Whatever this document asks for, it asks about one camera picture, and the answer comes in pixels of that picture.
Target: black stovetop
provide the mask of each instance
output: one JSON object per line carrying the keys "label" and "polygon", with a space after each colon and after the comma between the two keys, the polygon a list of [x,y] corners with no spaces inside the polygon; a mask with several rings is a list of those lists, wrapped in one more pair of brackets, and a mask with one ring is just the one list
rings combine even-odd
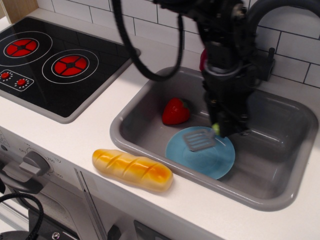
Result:
{"label": "black stovetop", "polygon": [[130,64],[123,45],[26,17],[0,33],[0,96],[69,123]]}

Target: sink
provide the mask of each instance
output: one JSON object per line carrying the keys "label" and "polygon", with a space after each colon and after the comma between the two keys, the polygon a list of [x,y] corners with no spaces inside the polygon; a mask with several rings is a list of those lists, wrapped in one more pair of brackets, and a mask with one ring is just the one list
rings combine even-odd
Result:
{"label": "sink", "polygon": [[[158,74],[166,74],[165,68]],[[235,160],[219,179],[183,166],[165,156],[179,131],[210,127],[200,72],[181,68],[165,82],[149,81],[114,119],[110,136],[120,149],[163,163],[175,174],[260,211],[278,211],[296,198],[318,131],[318,120],[306,106],[260,90],[248,99],[251,134],[233,134]],[[184,123],[164,125],[162,112],[171,98],[183,99],[191,116]]]}

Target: green tip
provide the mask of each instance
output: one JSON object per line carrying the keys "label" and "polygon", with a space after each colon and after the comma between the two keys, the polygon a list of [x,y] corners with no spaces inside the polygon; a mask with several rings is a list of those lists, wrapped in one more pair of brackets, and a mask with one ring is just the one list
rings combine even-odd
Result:
{"label": "green tip", "polygon": [[218,135],[218,136],[220,136],[220,127],[219,127],[219,123],[215,123],[215,124],[213,124],[212,125],[212,129],[214,130],[214,132],[215,132],[215,135]]}

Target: bread loaf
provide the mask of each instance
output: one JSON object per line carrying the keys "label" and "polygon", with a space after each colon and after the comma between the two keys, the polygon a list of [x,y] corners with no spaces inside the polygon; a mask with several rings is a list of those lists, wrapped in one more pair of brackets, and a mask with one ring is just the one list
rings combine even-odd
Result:
{"label": "bread loaf", "polygon": [[92,163],[104,175],[154,192],[166,191],[173,181],[173,173],[162,163],[119,150],[98,149]]}

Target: red object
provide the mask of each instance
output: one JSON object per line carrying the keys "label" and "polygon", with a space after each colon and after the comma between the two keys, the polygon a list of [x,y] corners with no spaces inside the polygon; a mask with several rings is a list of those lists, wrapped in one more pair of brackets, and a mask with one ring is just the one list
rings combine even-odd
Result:
{"label": "red object", "polygon": [[172,98],[164,108],[162,122],[167,125],[181,124],[190,118],[190,110],[181,99]]}
{"label": "red object", "polygon": [[67,77],[74,76],[86,69],[88,63],[86,59],[78,55],[64,56],[54,65],[57,74]]}
{"label": "red object", "polygon": [[33,53],[37,46],[37,42],[32,39],[20,39],[11,43],[6,48],[6,53],[10,57],[23,57]]}
{"label": "red object", "polygon": [[8,79],[10,77],[10,74],[8,72],[4,72],[1,74],[2,79]]}
{"label": "red object", "polygon": [[24,80],[23,78],[19,79],[16,84],[20,87],[22,87],[23,85],[25,85],[27,82],[26,80]]}
{"label": "red object", "polygon": [[207,50],[204,49],[203,52],[201,53],[201,57],[200,57],[199,69],[201,72],[205,69],[205,61],[207,60],[207,58],[208,58]]}

